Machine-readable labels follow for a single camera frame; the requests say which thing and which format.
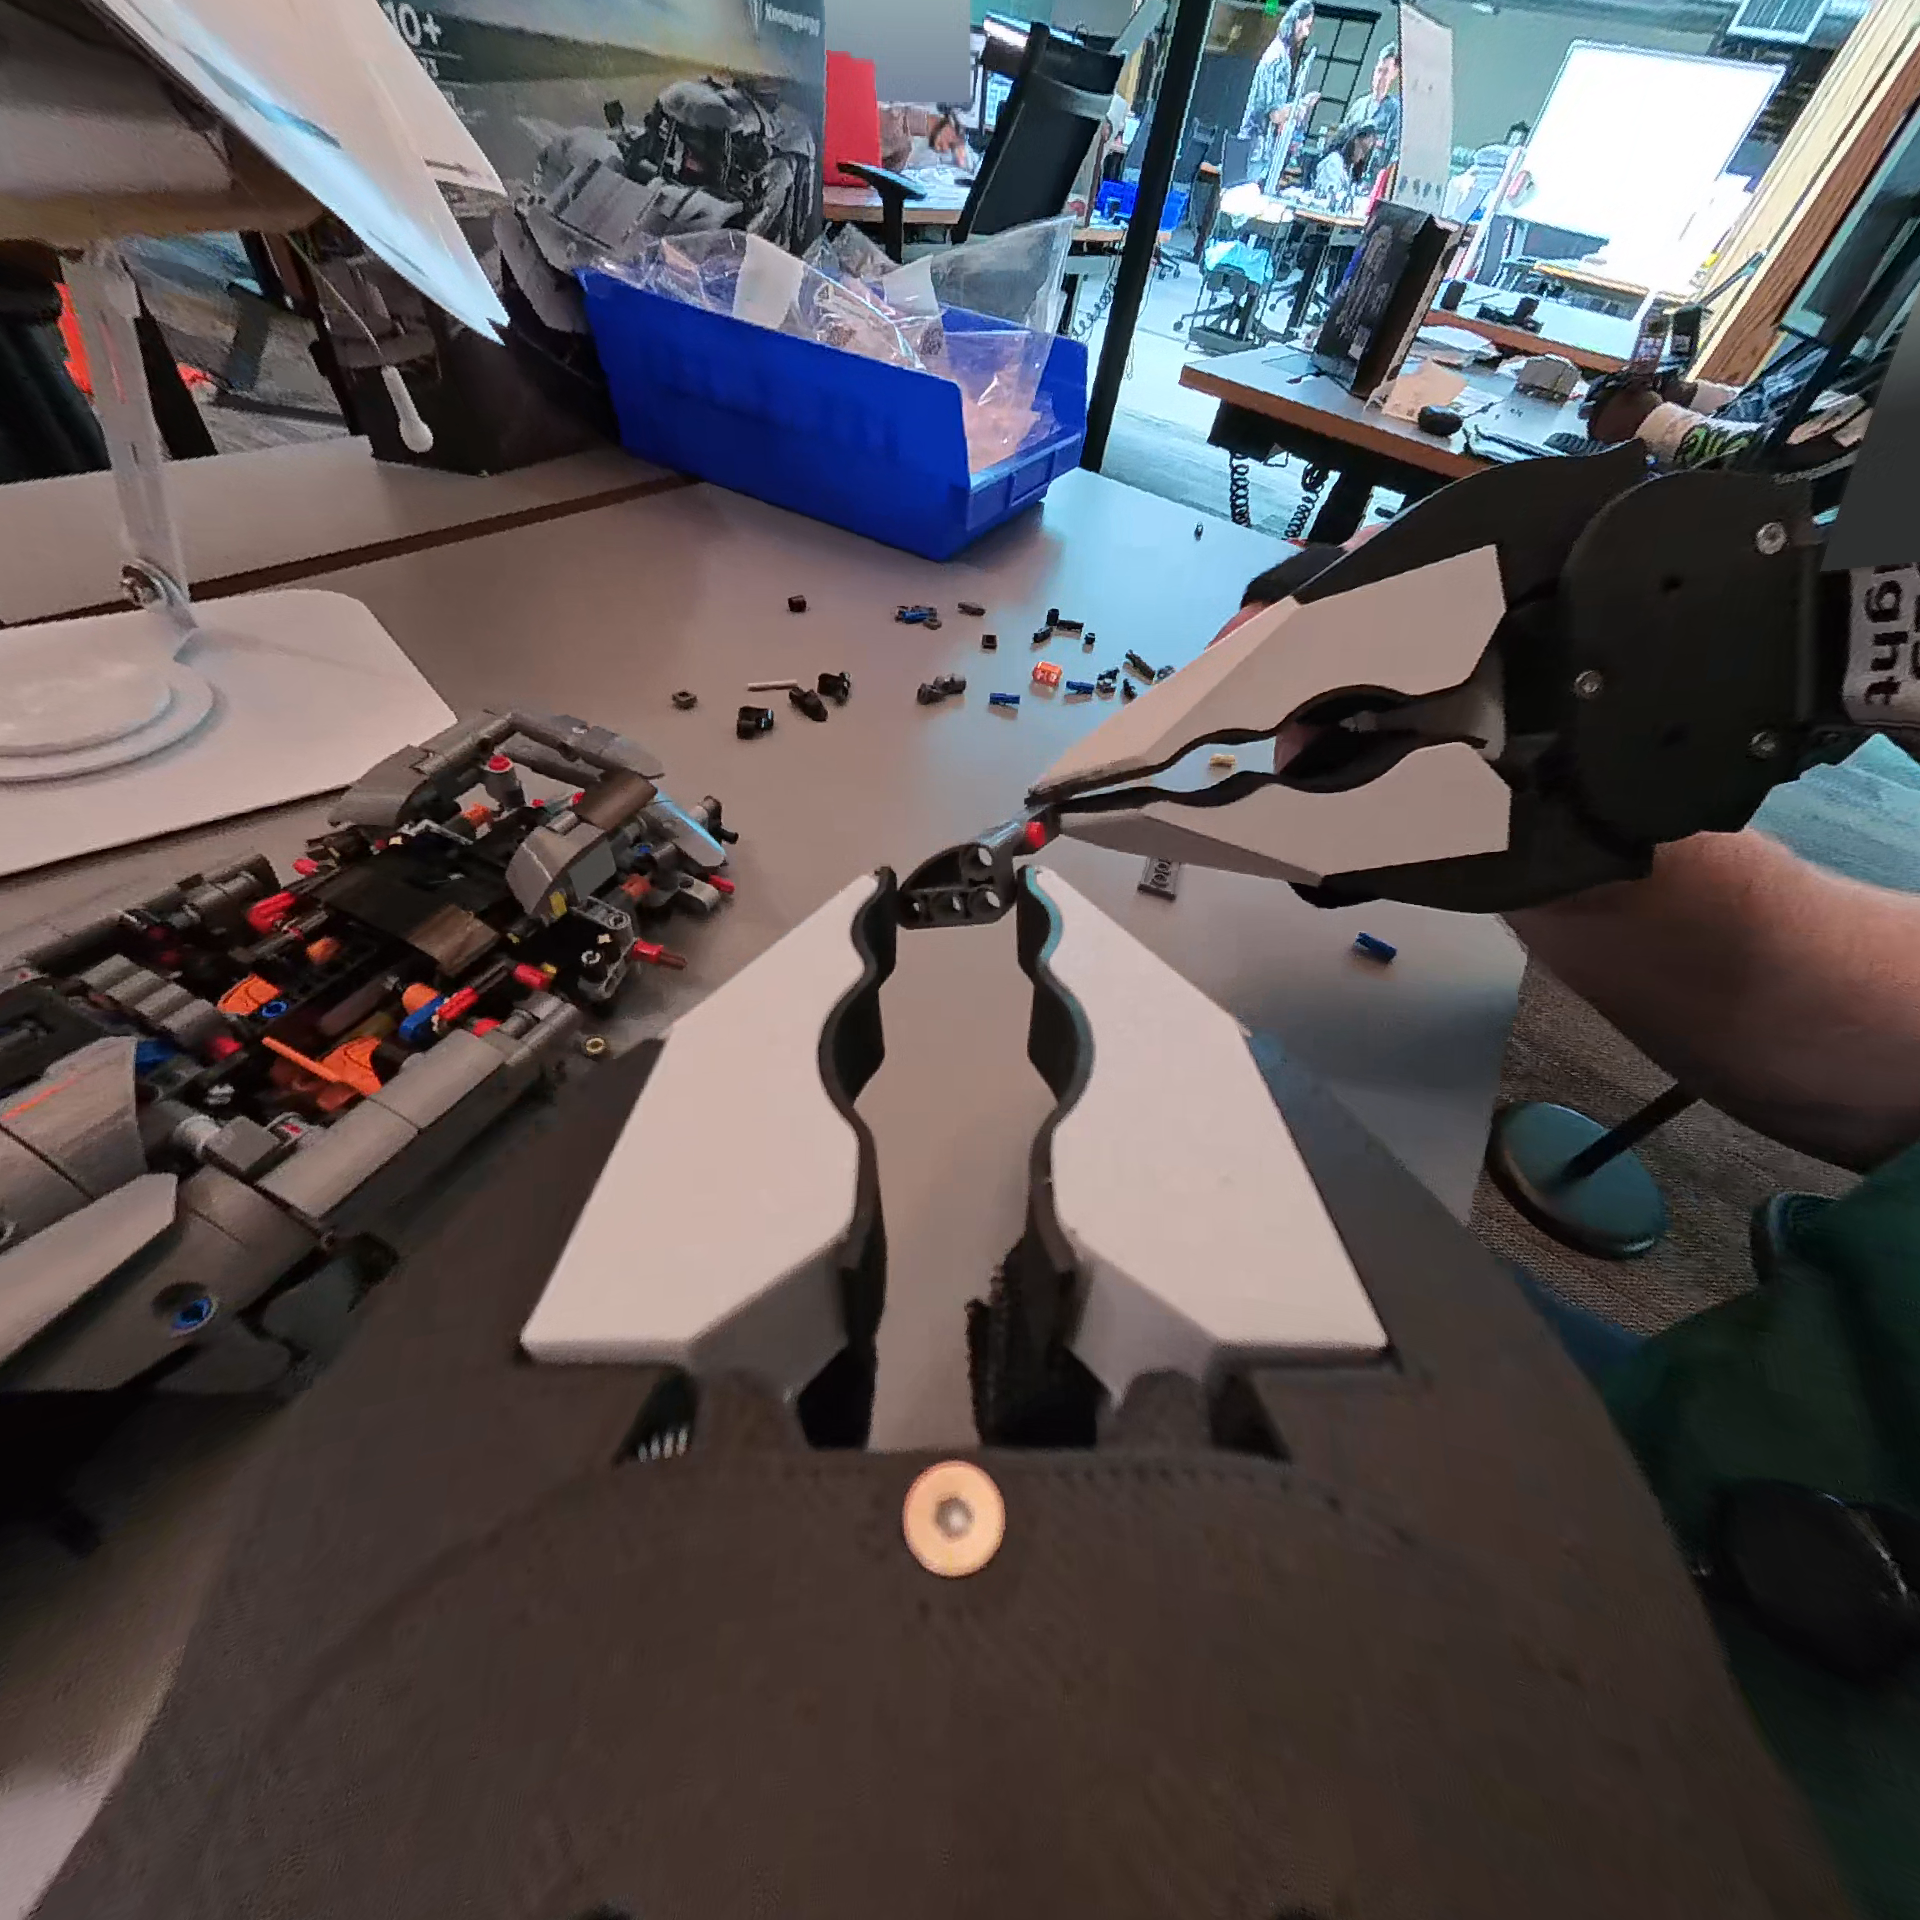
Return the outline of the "round dark stand base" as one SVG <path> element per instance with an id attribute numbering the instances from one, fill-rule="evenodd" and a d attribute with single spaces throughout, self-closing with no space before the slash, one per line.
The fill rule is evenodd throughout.
<path id="1" fill-rule="evenodd" d="M 1640 1148 L 1694 1103 L 1694 1093 L 1671 1085 L 1603 1126 L 1570 1107 L 1511 1102 L 1496 1115 L 1484 1165 L 1536 1232 L 1595 1259 L 1644 1256 L 1667 1236 L 1668 1208 Z"/>

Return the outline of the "white book stand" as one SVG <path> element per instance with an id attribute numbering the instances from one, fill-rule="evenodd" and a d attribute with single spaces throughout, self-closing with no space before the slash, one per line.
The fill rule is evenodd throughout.
<path id="1" fill-rule="evenodd" d="M 359 601 L 198 607 L 130 236 L 330 214 L 90 5 L 6 5 L 6 241 L 60 257 L 123 520 L 128 607 L 6 627 L 2 873 L 316 798 L 451 709 Z"/>

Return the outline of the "wooden background table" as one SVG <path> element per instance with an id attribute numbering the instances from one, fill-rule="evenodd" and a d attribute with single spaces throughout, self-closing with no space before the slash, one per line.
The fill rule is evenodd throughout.
<path id="1" fill-rule="evenodd" d="M 1378 491 L 1419 500 L 1458 478 L 1499 462 L 1503 451 L 1553 451 L 1555 439 L 1585 439 L 1578 399 L 1522 396 L 1516 376 L 1492 372 L 1456 399 L 1463 424 L 1451 437 L 1423 431 L 1347 391 L 1296 352 L 1240 352 L 1186 363 L 1185 391 L 1210 397 L 1216 416 L 1207 441 L 1235 460 L 1263 464 L 1274 454 L 1319 471 L 1306 485 L 1311 541 L 1351 537 Z"/>

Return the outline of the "lego instruction booklet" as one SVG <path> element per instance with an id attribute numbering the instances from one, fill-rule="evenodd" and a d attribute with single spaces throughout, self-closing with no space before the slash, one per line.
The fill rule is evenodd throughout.
<path id="1" fill-rule="evenodd" d="M 376 3 L 95 3 L 399 277 L 498 343 L 504 302 L 446 191 L 508 187 Z"/>

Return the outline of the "person's right forearm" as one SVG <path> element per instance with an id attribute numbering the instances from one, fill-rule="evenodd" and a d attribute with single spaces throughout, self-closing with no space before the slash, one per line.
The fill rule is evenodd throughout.
<path id="1" fill-rule="evenodd" d="M 1756 830 L 1504 917 L 1528 955 L 1718 1111 L 1868 1172 L 1919 1140 L 1919 901 Z"/>

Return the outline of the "blue plastic bin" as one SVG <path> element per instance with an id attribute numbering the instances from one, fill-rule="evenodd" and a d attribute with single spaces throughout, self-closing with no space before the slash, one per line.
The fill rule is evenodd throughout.
<path id="1" fill-rule="evenodd" d="M 970 467 L 966 396 L 947 376 L 809 343 L 584 270 L 586 315 L 634 457 L 923 560 L 1043 502 L 1081 464 L 1089 349 L 1047 337 L 1041 419 Z"/>

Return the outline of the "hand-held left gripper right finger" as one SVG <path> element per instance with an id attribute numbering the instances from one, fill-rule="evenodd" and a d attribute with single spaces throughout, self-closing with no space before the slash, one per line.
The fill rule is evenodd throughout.
<path id="1" fill-rule="evenodd" d="M 1386 1325 L 1242 1024 L 1046 865 L 1019 873 L 1041 1343 L 1104 1399 L 1150 1375 L 1370 1364 Z"/>

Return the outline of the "another person's forearm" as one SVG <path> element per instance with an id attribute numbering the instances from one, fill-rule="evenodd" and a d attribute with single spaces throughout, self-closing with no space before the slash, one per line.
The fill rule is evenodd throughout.
<path id="1" fill-rule="evenodd" d="M 1579 416 L 1590 441 L 1636 441 L 1648 460 L 1668 473 L 1763 471 L 1769 462 L 1766 445 L 1791 414 L 1792 397 L 1785 391 L 1767 393 L 1761 382 L 1751 382 L 1708 408 L 1708 388 L 1706 382 L 1681 374 L 1606 374 L 1592 383 Z"/>

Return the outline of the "black pleated floor lamp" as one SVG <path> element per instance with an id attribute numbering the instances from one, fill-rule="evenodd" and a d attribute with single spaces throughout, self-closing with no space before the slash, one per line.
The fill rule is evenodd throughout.
<path id="1" fill-rule="evenodd" d="M 1107 462 L 1129 349 L 1162 238 L 1162 212 L 1179 157 L 1199 65 L 1210 39 L 1211 11 L 1211 3 L 1178 3 L 1168 6 L 1168 47 L 1159 72 L 1155 109 L 1145 127 L 1137 206 L 1129 214 L 1120 265 L 1111 280 L 1114 299 L 1089 396 L 1089 429 L 1081 467 L 1092 473 L 1100 473 Z"/>

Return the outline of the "dark grey lego connector beam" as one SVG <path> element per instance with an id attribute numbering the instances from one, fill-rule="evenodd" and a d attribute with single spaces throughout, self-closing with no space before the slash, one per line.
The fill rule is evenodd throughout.
<path id="1" fill-rule="evenodd" d="M 1017 849 L 1007 836 L 977 836 L 927 856 L 896 888 L 905 931 L 990 926 L 1017 895 Z"/>

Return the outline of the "black caster wheel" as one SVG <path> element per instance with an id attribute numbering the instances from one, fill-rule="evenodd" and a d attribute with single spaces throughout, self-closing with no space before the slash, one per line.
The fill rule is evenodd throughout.
<path id="1" fill-rule="evenodd" d="M 1880 1683 L 1919 1651 L 1919 1517 L 1898 1504 L 1751 1479 L 1715 1509 L 1711 1582 L 1767 1633 Z"/>

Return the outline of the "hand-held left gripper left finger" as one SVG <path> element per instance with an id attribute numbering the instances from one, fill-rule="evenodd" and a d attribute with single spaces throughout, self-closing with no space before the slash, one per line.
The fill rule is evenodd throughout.
<path id="1" fill-rule="evenodd" d="M 858 1099 L 883 1054 L 896 876 L 858 876 L 665 1037 L 520 1333 L 546 1364 L 874 1368 L 886 1228 Z"/>

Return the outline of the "clear plastic parts bags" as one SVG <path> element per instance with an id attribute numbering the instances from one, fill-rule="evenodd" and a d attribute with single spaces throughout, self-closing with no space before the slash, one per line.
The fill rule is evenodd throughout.
<path id="1" fill-rule="evenodd" d="M 614 275 L 751 328 L 947 382 L 983 473 L 1066 423 L 1043 379 L 1059 337 L 1070 212 L 895 263 L 842 225 L 802 256 L 746 230 L 651 238 Z"/>

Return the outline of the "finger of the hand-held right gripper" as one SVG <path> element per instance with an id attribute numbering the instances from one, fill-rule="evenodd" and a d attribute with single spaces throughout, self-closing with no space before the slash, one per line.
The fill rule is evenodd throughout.
<path id="1" fill-rule="evenodd" d="M 1028 798 L 1055 805 L 1155 775 L 1199 744 L 1268 735 L 1344 693 L 1450 693 L 1480 667 L 1504 613 L 1492 544 L 1312 603 L 1289 596 L 1074 743 Z"/>
<path id="2" fill-rule="evenodd" d="M 1200 710 L 1120 710 L 1043 775 L 1055 836 L 1215 873 L 1318 885 L 1436 859 L 1499 855 L 1511 791 L 1463 735 L 1361 733 L 1358 759 L 1312 780 L 1242 766 L 1207 785 L 1163 775 L 1200 750 L 1275 741 L 1287 723 L 1236 726 Z"/>

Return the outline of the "black upright box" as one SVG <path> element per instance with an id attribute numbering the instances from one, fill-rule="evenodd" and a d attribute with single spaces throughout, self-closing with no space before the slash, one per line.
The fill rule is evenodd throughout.
<path id="1" fill-rule="evenodd" d="M 1312 340 L 1318 372 L 1358 399 L 1378 396 L 1399 374 L 1460 238 L 1456 221 L 1377 206 Z"/>

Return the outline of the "grey lego car model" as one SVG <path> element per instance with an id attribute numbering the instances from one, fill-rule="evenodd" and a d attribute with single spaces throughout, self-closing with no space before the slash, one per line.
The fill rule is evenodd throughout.
<path id="1" fill-rule="evenodd" d="M 260 1341 L 272 1299 L 551 1088 L 667 913 L 734 894 L 719 798 L 570 715 L 486 710 L 287 870 L 192 873 L 6 966 L 6 1400 Z"/>

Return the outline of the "black office chair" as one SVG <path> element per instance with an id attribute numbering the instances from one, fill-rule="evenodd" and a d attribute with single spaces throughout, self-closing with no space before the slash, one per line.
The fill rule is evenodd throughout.
<path id="1" fill-rule="evenodd" d="M 896 265 L 910 248 L 960 246 L 1010 228 L 1076 216 L 1089 225 L 1089 191 L 1107 142 L 1114 96 L 1138 37 L 1056 31 L 987 16 L 982 29 L 982 93 L 996 79 L 983 149 L 953 182 L 927 182 L 904 165 L 839 160 L 824 181 L 830 228 L 860 228 Z"/>

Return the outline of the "black toy set box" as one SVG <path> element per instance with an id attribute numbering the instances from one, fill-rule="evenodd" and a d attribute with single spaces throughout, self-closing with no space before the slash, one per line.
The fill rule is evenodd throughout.
<path id="1" fill-rule="evenodd" d="M 508 312 L 452 319 L 342 223 L 304 240 L 316 360 L 388 464 L 511 473 L 617 441 L 578 271 L 651 238 L 824 225 L 826 6 L 383 5 L 508 187 L 449 189 Z"/>

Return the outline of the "red chair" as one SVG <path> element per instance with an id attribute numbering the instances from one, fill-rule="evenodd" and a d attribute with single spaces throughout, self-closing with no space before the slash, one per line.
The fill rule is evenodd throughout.
<path id="1" fill-rule="evenodd" d="M 900 173 L 900 165 L 883 155 L 879 65 L 862 54 L 830 51 L 824 93 L 824 187 L 827 191 L 870 187 L 871 173 Z"/>

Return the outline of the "bright white screen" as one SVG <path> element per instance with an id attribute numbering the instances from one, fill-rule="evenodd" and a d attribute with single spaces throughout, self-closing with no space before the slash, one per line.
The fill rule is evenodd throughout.
<path id="1" fill-rule="evenodd" d="M 1785 69 L 1576 39 L 1531 127 L 1511 256 L 1683 297 L 1751 193 L 1738 153 Z"/>

